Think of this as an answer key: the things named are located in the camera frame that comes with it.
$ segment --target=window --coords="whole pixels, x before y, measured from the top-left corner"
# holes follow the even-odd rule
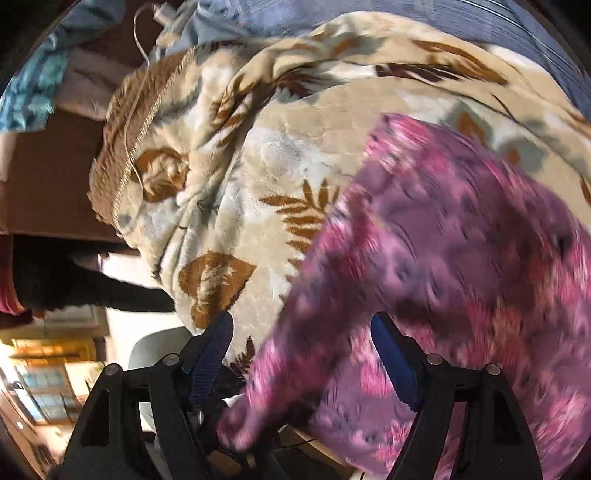
[[[77,405],[73,397],[64,396],[62,399],[61,395],[33,395],[33,398],[50,421],[68,420],[70,417],[66,408],[70,409]]]
[[[47,372],[25,372],[22,375],[27,386],[32,389],[46,389],[47,387],[62,387],[65,385],[64,376],[59,370],[46,369]]]

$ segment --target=pink floral fabric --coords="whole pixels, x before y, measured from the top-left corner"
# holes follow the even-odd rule
[[[414,413],[369,334],[387,311],[425,352],[500,365],[545,479],[591,433],[591,239],[546,188],[445,128],[385,115],[366,162],[317,236],[246,394],[218,434],[237,449],[294,407],[298,427],[386,477]],[[437,479],[449,477],[456,408]]]

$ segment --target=brown leaf print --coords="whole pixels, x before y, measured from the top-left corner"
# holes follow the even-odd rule
[[[344,51],[349,50],[351,48],[355,48],[359,46],[359,40],[355,37],[346,38],[343,41],[339,42],[330,52],[331,57],[338,57]]]
[[[398,77],[413,80],[425,80],[438,83],[442,80],[479,79],[478,76],[469,75],[456,70],[448,65],[425,65],[420,63],[386,63],[376,65],[375,71],[378,77]]]
[[[189,156],[168,147],[150,149],[136,160],[135,168],[142,178],[144,199],[148,203],[158,203],[184,190]],[[138,183],[134,174],[131,180]]]
[[[204,329],[217,312],[230,309],[255,268],[232,255],[212,250],[186,264],[178,274],[178,284],[195,300],[191,307],[194,325]]]
[[[311,241],[326,220],[327,206],[336,201],[339,197],[339,192],[340,189],[338,187],[335,188],[332,201],[329,202],[330,188],[328,181],[323,179],[320,183],[318,202],[316,203],[310,182],[304,180],[302,183],[303,199],[285,195],[273,195],[264,197],[261,201],[273,207],[280,207],[277,213],[284,216],[283,223],[286,225],[287,231],[297,238],[288,241],[287,245],[305,255],[310,248]],[[287,261],[296,269],[300,268],[300,259],[290,258]]]
[[[462,113],[457,123],[457,130],[467,137],[479,140],[483,147],[486,146],[486,135],[484,130],[478,126],[468,112]]]
[[[232,370],[239,377],[248,375],[248,371],[250,370],[251,362],[255,354],[255,343],[252,341],[252,337],[249,336],[246,339],[245,350],[230,363],[230,370]]]
[[[336,190],[335,190],[335,194],[333,195],[333,199],[331,200],[331,203],[334,205],[336,203],[336,201],[339,199],[339,193],[340,193],[340,187],[337,186]]]
[[[275,82],[275,87],[287,89],[290,95],[295,95],[298,98],[305,98],[318,91],[319,84],[320,80],[308,70],[294,69],[282,74]]]
[[[262,203],[266,203],[272,207],[283,207],[285,205],[294,205],[301,203],[305,205],[306,203],[301,199],[296,199],[293,197],[287,197],[285,195],[273,195],[271,197],[264,197],[259,199]]]
[[[286,207],[286,208],[282,208],[281,210],[277,210],[277,213],[280,213],[281,215],[293,215],[296,213],[304,213],[308,208],[307,205],[298,205],[296,207]]]
[[[587,200],[587,203],[591,205],[591,192],[589,191],[589,185],[587,184],[587,180],[582,175],[579,175],[580,182],[581,182],[581,190],[583,191],[583,197]]]
[[[450,53],[462,58],[462,60],[450,60],[450,62],[442,62],[437,61],[435,55],[432,55],[427,60],[429,65],[439,67],[449,66],[452,67],[455,72],[466,75],[467,77],[484,80],[486,82],[497,83],[499,85],[507,85],[509,83],[498,72],[492,70],[475,56],[469,54],[467,51],[464,51],[461,48],[453,47],[446,43],[432,42],[427,40],[412,40],[412,42],[417,47],[434,54]]]
[[[318,192],[318,207],[324,212],[324,209],[329,203],[328,182],[326,179],[322,180],[320,184],[320,191]]]
[[[591,140],[591,123],[583,115],[569,112],[569,117],[573,120],[570,126],[585,138]]]
[[[287,231],[289,233],[293,233],[295,236],[300,236],[303,238],[307,238],[308,240],[312,240],[318,230],[316,230],[315,228],[296,228],[294,226],[291,226],[287,229]]]
[[[300,242],[298,240],[290,240],[289,242],[287,242],[287,245],[295,248],[296,250],[299,250],[304,255],[306,254],[306,252],[310,248],[310,244],[308,242]]]
[[[519,165],[519,161],[521,160],[521,156],[519,155],[519,151],[512,147],[506,154],[505,154],[505,161],[514,167]]]
[[[324,217],[307,215],[303,217],[287,217],[285,223],[294,225],[321,225],[324,223]]]
[[[304,197],[306,197],[306,202],[309,205],[314,204],[314,195],[312,194],[312,187],[310,187],[310,183],[308,180],[304,180],[304,185],[302,187],[302,191],[304,192]]]

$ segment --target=blanket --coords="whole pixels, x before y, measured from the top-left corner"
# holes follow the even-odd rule
[[[218,437],[245,450],[285,413],[312,412],[289,420],[386,477],[415,413],[372,343],[383,311],[425,353],[502,368],[544,478],[560,478],[591,433],[588,233],[554,194],[447,127],[384,115],[365,157]],[[464,410],[453,409],[437,480],[450,478]]]
[[[591,223],[591,125],[548,73],[369,12],[298,38],[191,48],[130,75],[89,197],[193,333],[233,314],[226,360],[245,374],[385,111],[475,139]]]

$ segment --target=black fabric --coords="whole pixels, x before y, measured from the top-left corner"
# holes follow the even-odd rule
[[[173,312],[174,300],[78,266],[72,255],[127,250],[122,244],[15,235],[12,278],[18,300],[30,310],[96,305],[128,312]]]

